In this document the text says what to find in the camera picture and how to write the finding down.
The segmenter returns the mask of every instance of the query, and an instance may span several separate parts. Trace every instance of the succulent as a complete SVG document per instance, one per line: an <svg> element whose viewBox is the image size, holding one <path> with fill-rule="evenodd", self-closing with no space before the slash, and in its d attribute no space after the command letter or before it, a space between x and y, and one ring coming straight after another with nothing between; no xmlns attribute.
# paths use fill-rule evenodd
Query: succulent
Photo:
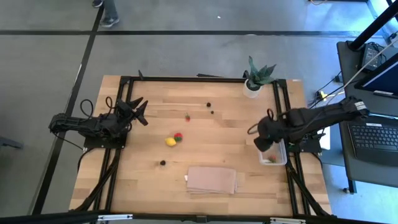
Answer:
<svg viewBox="0 0 398 224"><path fill-rule="evenodd" d="M248 87L250 89L258 89L260 86L268 84L274 79L271 77L272 72L276 65L271 67L264 66L262 69L257 70L257 68L253 64L253 58L249 56L249 64L250 64L250 74L245 72L246 78L248 79Z"/></svg>

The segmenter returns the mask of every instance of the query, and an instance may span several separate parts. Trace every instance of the clear plastic container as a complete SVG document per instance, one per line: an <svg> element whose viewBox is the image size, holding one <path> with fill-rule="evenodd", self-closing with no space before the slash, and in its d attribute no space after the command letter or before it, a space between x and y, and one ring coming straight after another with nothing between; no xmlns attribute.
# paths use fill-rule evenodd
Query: clear plastic container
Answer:
<svg viewBox="0 0 398 224"><path fill-rule="evenodd" d="M282 140L280 143L274 143L267 151L261 152L258 150L260 164L266 166L284 166L287 162L285 143Z"/></svg>

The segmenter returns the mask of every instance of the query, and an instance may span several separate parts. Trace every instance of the yellow toy fruit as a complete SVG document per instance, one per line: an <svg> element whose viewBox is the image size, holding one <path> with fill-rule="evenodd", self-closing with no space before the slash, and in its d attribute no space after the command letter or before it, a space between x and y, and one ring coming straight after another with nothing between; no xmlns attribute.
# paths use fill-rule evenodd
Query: yellow toy fruit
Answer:
<svg viewBox="0 0 398 224"><path fill-rule="evenodd" d="M175 146L176 145L176 141L174 140L174 138L167 138L167 139L164 139L165 141L166 141L166 145L168 145L168 146Z"/></svg>

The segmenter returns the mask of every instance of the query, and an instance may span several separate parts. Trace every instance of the concrete floor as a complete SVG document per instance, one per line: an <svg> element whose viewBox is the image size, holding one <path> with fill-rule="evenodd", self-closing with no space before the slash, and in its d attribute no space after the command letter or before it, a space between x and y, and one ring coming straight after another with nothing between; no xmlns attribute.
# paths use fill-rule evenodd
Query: concrete floor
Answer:
<svg viewBox="0 0 398 224"><path fill-rule="evenodd" d="M305 0L115 1L122 19L115 30L361 31L373 21L367 5L361 2L327 2L316 7ZM90 4L77 0L2 0L0 30L91 30L97 11ZM137 75L140 69L145 76L205 73L241 77L249 68L249 55L256 63L276 63L276 78L302 79L309 100L340 71L336 43L345 40L350 38L97 36L76 104L84 98L96 101L103 75ZM86 35L0 35L0 136L25 145L23 150L0 150L0 217L31 211L54 139L47 125L54 114L65 109L87 41ZM380 38L372 41L385 45ZM337 86L331 84L325 92ZM73 115L82 115L78 107ZM68 133L67 139L83 144L83 138L75 133ZM79 149L64 143L44 213L67 211L80 155ZM398 222L393 212L398 209L398 189L360 183L358 194L346 195L340 192L347 186L344 168L325 166L324 173L333 214Z"/></svg>

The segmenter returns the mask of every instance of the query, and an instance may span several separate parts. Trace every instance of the wooden table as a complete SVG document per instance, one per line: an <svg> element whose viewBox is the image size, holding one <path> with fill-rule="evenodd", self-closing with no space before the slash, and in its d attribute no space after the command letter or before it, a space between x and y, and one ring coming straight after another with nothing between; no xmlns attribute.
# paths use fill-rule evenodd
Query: wooden table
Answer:
<svg viewBox="0 0 398 224"><path fill-rule="evenodd" d="M119 80L120 76L104 76L95 116L108 111L105 98L116 98ZM287 80L287 84L292 108L304 107L302 82ZM132 99L143 96L149 100L145 113L149 125L133 122L121 153L111 211L291 216L285 166L260 165L252 143L255 136L246 134L248 127L266 116L266 109L276 113L272 85L264 86L255 99L243 96L242 87L242 83L134 82ZM280 96L284 108L282 91ZM191 116L190 122L185 121L185 113ZM166 146L164 139L176 132L183 134L183 141L175 147ZM103 156L104 149L97 149L83 158L71 209L79 206L97 184ZM159 164L162 160L166 161L165 166ZM331 213L319 161L311 154L301 154L301 161L306 186L323 209ZM190 166L235 169L237 192L188 193L184 175ZM299 192L296 186L299 211L303 212Z"/></svg>

